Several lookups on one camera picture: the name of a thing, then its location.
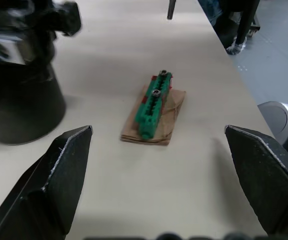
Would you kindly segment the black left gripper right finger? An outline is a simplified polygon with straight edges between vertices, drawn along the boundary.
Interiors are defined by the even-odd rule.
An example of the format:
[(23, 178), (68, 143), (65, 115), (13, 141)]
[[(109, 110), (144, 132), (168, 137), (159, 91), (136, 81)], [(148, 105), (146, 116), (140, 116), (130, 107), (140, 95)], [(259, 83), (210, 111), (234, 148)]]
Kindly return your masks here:
[(288, 152), (271, 136), (227, 125), (240, 186), (264, 231), (288, 235)]

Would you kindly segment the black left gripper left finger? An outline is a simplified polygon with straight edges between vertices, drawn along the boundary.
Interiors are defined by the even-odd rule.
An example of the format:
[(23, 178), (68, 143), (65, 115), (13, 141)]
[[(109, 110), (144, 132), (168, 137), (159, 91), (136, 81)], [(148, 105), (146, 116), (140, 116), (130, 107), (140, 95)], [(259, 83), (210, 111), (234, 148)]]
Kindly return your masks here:
[(82, 193), (93, 129), (56, 137), (0, 205), (0, 240), (64, 240)]

